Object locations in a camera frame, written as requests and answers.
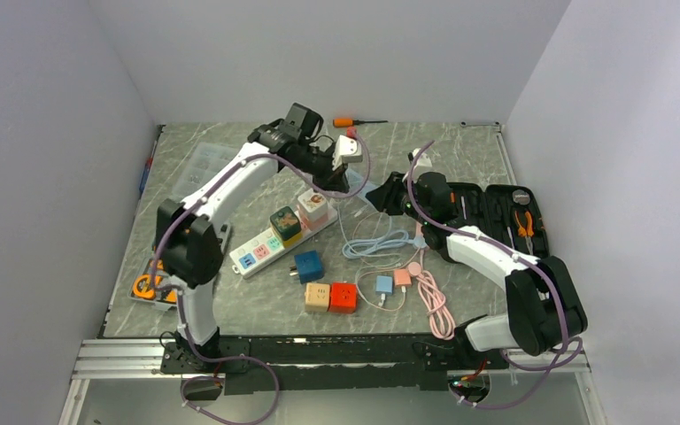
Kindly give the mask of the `white cube charger with picture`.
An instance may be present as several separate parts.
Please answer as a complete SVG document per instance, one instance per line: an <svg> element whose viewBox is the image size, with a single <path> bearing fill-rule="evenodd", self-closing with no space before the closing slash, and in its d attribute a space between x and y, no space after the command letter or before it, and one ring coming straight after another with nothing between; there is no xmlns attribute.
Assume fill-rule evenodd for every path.
<svg viewBox="0 0 680 425"><path fill-rule="evenodd" d="M302 224L311 230L328 220L328 201L320 193L308 189L297 197L298 215Z"/></svg>

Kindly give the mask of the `pink round plug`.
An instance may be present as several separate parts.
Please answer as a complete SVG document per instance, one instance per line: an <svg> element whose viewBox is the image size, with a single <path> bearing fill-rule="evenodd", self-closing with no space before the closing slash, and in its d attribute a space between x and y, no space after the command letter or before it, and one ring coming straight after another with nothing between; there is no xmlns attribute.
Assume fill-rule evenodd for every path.
<svg viewBox="0 0 680 425"><path fill-rule="evenodd" d="M419 262L411 262L407 265L406 267L407 272L415 278L418 278L419 276L422 275L423 272L423 267Z"/></svg>

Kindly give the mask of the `small pink plug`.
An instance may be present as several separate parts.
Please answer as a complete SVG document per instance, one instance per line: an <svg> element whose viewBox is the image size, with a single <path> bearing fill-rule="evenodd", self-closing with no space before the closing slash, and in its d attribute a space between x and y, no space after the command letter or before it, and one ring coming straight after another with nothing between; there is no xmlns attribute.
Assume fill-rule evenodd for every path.
<svg viewBox="0 0 680 425"><path fill-rule="evenodd" d="M412 278L407 269L398 268L392 273L395 288L406 288L412 285Z"/></svg>

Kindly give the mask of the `light blue charger plug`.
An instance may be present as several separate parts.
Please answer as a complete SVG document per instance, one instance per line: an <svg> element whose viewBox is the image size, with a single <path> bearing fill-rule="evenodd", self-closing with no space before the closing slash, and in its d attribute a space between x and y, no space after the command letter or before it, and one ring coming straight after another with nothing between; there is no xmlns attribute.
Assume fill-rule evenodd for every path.
<svg viewBox="0 0 680 425"><path fill-rule="evenodd" d="M378 295L390 295L393 293L393 279L388 275L377 275L375 279L375 293Z"/></svg>

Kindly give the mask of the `blue cube charger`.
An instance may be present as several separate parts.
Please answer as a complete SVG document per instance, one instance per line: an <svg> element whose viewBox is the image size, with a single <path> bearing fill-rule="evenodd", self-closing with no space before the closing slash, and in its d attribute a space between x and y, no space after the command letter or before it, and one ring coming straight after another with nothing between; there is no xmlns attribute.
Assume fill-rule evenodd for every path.
<svg viewBox="0 0 680 425"><path fill-rule="evenodd" d="M317 251L307 251L294 256L294 265L289 275L296 277L301 284L316 282L324 276L324 266Z"/></svg>

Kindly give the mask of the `white power strip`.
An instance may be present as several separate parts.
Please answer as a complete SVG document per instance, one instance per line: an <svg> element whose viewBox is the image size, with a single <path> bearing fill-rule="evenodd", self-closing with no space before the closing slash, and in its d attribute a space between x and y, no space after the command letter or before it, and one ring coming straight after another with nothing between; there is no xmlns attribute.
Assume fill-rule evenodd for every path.
<svg viewBox="0 0 680 425"><path fill-rule="evenodd" d="M285 247L283 240L278 234L271 227L268 227L228 254L229 259L232 261L231 269L235 274L241 275L244 279L249 278L273 264L276 260L294 251L300 244L317 236L322 230L336 223L337 219L337 209L330 205L328 207L327 218L322 219L313 228L307 227L301 221L302 230L300 237L294 243L290 243L288 247Z"/></svg>

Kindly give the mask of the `red cube adapter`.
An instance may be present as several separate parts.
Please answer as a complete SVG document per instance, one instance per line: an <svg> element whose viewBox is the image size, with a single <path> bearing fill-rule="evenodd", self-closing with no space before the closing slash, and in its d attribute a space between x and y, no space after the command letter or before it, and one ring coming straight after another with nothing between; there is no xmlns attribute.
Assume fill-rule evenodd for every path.
<svg viewBox="0 0 680 425"><path fill-rule="evenodd" d="M353 314L357 309L357 298L357 286L354 283L333 282L330 285L328 311Z"/></svg>

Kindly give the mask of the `peach cube charger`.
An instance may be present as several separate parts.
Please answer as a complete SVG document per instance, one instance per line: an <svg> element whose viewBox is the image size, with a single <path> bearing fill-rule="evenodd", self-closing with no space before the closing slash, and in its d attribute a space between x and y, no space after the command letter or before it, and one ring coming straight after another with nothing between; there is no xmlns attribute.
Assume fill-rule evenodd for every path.
<svg viewBox="0 0 680 425"><path fill-rule="evenodd" d="M329 308L330 293L330 284L308 282L305 285L305 311L308 313L325 313Z"/></svg>

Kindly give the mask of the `light blue power strip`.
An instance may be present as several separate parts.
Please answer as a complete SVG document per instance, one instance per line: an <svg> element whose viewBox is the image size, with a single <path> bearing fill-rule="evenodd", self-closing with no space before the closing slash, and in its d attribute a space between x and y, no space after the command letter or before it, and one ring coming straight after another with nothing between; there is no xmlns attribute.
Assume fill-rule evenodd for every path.
<svg viewBox="0 0 680 425"><path fill-rule="evenodd" d="M367 199L367 194L379 187L378 184L372 182L371 180L365 180L365 177L356 172L353 169L348 168L345 177L349 183L350 192L355 193L355 197L371 205L371 202Z"/></svg>

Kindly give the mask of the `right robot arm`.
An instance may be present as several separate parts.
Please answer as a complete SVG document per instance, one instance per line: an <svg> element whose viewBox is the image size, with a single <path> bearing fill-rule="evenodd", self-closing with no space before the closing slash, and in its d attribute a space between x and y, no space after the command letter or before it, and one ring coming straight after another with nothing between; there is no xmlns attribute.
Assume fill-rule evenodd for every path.
<svg viewBox="0 0 680 425"><path fill-rule="evenodd" d="M588 319L565 262L552 255L540 210L523 186L450 182L427 172L414 183L391 174L366 200L389 216L421 224L426 245L450 263L471 267L506 296L506 312L454 330L452 355L474 367L487 352L533 356L580 336Z"/></svg>

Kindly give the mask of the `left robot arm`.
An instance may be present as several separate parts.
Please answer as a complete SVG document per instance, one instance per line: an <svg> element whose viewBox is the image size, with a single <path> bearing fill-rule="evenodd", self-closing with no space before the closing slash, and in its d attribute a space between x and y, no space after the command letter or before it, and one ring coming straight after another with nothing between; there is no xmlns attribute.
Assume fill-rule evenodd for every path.
<svg viewBox="0 0 680 425"><path fill-rule="evenodd" d="M368 147L339 136L319 148L315 142L323 123L319 113L293 104L284 118L254 128L203 187L158 207L153 259L162 262L177 293L176 333L187 342L183 358L196 371L212 369L220 356L213 281L224 261L220 228L237 207L284 168L326 197L352 196L345 173L351 163L368 161Z"/></svg>

